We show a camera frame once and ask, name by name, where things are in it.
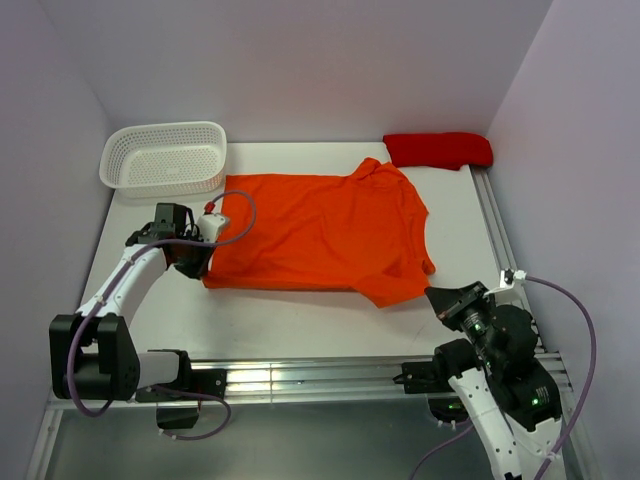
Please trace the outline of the orange t-shirt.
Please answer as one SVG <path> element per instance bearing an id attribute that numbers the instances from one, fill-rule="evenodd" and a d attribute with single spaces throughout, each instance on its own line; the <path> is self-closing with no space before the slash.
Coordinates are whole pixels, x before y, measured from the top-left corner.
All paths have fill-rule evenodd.
<path id="1" fill-rule="evenodd" d="M 230 220 L 203 279 L 209 289 L 354 291 L 385 308 L 423 295 L 436 267 L 428 210 L 391 163 L 346 176 L 230 175 Z"/>

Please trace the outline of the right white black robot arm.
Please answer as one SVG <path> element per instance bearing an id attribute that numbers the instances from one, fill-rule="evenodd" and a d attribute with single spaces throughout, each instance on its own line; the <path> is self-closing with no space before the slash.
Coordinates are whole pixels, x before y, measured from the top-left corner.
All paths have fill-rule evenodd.
<path id="1" fill-rule="evenodd" d="M 463 338 L 434 351 L 433 378 L 458 395 L 497 479 L 538 479 L 562 427 L 558 386 L 535 356 L 532 317 L 497 304 L 482 283 L 425 290 L 437 319 Z"/>

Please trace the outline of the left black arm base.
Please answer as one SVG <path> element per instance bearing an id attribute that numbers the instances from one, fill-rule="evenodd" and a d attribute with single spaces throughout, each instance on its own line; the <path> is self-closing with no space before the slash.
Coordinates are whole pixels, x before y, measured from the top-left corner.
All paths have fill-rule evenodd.
<path id="1" fill-rule="evenodd" d="M 225 369 L 194 370 L 185 386 L 161 385 L 138 390 L 137 403 L 155 403 L 156 424 L 169 431 L 191 430 L 201 417 L 205 401 L 223 400 L 227 386 Z"/>

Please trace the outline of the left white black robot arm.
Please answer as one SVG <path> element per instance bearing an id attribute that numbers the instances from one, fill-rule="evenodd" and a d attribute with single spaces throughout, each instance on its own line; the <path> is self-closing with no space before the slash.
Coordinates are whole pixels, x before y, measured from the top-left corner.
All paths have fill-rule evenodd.
<path id="1" fill-rule="evenodd" d="M 56 397 L 126 401 L 142 389 L 159 388 L 183 399 L 195 386 L 186 351 L 139 352 L 129 326 L 142 301 L 169 268 L 201 279 L 214 242 L 228 227 L 219 213 L 194 217 L 176 203 L 159 203 L 153 221 L 134 231 L 115 270 L 73 314 L 59 314 L 49 326 L 52 389 Z"/>

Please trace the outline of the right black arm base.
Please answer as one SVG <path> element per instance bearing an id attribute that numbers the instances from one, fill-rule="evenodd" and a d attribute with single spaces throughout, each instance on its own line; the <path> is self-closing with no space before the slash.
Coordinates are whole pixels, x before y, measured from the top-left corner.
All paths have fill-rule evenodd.
<path id="1" fill-rule="evenodd" d="M 469 415 L 462 401 L 441 374 L 434 360 L 404 362 L 392 379 L 407 395 L 423 395 L 429 414 L 436 422 L 464 423 Z"/>

